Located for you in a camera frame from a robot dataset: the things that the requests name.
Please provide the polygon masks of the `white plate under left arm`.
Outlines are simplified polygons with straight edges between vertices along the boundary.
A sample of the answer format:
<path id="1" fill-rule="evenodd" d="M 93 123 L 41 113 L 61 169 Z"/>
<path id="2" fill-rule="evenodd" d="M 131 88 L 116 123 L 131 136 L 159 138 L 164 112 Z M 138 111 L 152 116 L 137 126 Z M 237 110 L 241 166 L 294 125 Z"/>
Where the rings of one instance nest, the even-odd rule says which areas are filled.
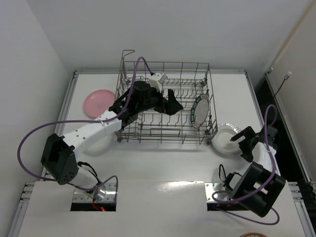
<path id="1" fill-rule="evenodd" d="M 83 153 L 87 156 L 97 157 L 104 154 L 108 149 L 111 148 L 114 142 L 114 135 L 106 136 L 87 148 Z"/>

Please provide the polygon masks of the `white deep plate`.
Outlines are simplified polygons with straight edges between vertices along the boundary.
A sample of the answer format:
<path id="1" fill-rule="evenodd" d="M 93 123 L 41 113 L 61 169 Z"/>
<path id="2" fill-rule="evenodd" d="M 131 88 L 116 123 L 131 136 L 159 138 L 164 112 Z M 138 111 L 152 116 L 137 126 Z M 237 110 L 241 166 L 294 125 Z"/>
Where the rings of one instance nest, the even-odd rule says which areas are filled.
<path id="1" fill-rule="evenodd" d="M 217 134 L 212 139 L 214 148 L 223 155 L 239 156 L 241 150 L 237 141 L 231 141 L 237 132 L 230 128 L 218 129 Z"/>

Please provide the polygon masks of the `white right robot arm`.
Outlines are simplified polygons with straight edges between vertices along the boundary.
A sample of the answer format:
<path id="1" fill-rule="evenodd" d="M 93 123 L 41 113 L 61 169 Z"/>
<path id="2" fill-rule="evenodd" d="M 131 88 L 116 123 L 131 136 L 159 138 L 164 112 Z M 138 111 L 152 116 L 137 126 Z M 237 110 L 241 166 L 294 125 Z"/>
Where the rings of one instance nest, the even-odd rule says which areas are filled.
<path id="1" fill-rule="evenodd" d="M 248 126 L 231 138 L 232 141 L 236 141 L 244 137 L 238 145 L 241 149 L 241 157 L 250 162 L 250 166 L 234 188 L 230 186 L 230 182 L 237 173 L 230 173 L 224 181 L 224 188 L 231 192 L 231 199 L 234 202 L 260 217 L 265 217 L 272 208 L 285 186 L 285 179 L 256 163 L 252 151 L 257 144 L 265 147 L 266 141 L 269 144 L 273 143 L 276 134 L 277 129 L 270 125 L 266 129 L 262 128 L 258 133 Z"/>

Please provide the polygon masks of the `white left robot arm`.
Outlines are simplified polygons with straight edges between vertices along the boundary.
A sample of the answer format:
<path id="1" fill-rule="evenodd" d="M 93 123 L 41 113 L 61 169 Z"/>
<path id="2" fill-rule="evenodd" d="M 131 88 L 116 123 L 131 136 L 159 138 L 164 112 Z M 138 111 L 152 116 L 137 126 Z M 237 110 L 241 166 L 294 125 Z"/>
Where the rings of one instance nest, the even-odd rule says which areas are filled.
<path id="1" fill-rule="evenodd" d="M 136 121 L 147 110 L 172 116 L 182 110 L 174 91 L 163 96 L 161 82 L 136 81 L 101 116 L 72 132 L 47 138 L 41 163 L 59 185 L 69 184 L 86 192 L 101 185 L 100 179 L 89 165 L 78 161 L 89 147 L 107 135 L 120 131 Z"/>

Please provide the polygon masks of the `white plate with green rim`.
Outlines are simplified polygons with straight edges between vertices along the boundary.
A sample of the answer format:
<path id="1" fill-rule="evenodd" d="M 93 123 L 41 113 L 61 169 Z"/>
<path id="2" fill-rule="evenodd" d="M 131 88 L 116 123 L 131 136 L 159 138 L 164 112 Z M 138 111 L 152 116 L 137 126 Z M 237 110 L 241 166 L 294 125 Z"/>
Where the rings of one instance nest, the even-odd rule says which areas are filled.
<path id="1" fill-rule="evenodd" d="M 193 103 L 190 121 L 193 128 L 200 128 L 208 117 L 210 108 L 209 97 L 206 94 L 198 96 Z"/>

